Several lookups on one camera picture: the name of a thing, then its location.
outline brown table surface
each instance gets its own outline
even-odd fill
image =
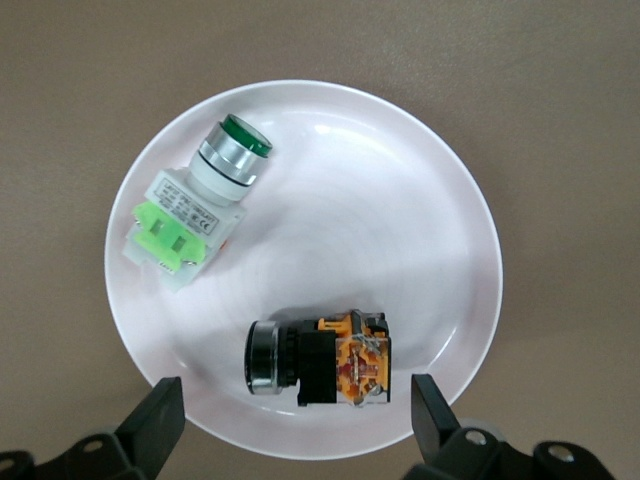
[[[640,3],[5,2],[0,35],[0,451],[49,459],[149,391],[103,269],[141,149],[216,93],[304,78],[416,115],[492,209],[501,320],[455,412],[638,478]],[[410,438],[286,461],[189,424],[160,478],[394,479],[419,460]]]

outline electrical component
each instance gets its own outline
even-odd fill
[[[158,173],[147,201],[133,210],[135,225],[124,254],[151,261],[176,291],[189,283],[224,246],[246,211],[239,202],[267,162],[272,145],[251,125],[227,115],[187,168]]]
[[[300,380],[299,406],[386,403],[391,400],[389,327],[384,313],[360,310],[313,320],[254,322],[244,368],[253,394],[279,394]]]

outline screw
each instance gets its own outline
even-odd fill
[[[382,393],[382,387],[378,384],[374,385],[369,391],[371,395],[380,395]]]
[[[474,445],[487,444],[487,438],[482,434],[482,432],[479,432],[478,430],[469,430],[465,434],[464,438],[466,438],[468,441],[470,441]]]
[[[5,470],[9,470],[16,464],[15,460],[12,458],[3,458],[0,460],[0,472],[4,472]]]
[[[561,462],[571,463],[575,460],[575,458],[573,458],[573,453],[571,453],[571,450],[562,445],[551,445],[548,452],[549,455],[551,455],[552,457],[556,457]]]
[[[91,440],[82,447],[82,451],[85,453],[95,452],[96,450],[100,450],[102,445],[102,440]]]

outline green contact block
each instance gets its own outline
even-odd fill
[[[205,242],[157,205],[141,203],[133,209],[133,215],[142,229],[133,239],[164,267],[175,272],[183,263],[204,260]]]

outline white plate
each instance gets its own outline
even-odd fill
[[[174,294],[121,254],[131,210],[159,169],[187,165],[230,112],[274,150],[227,247]],[[221,93],[156,135],[116,197],[105,270],[116,325],[147,380],[181,376],[189,420],[291,459],[349,457],[409,436],[412,373],[430,372],[453,402],[487,353],[502,295],[496,229],[456,154],[380,98],[299,80]],[[254,320],[352,308],[387,315],[391,403],[300,408],[294,387],[249,394],[243,353]]]

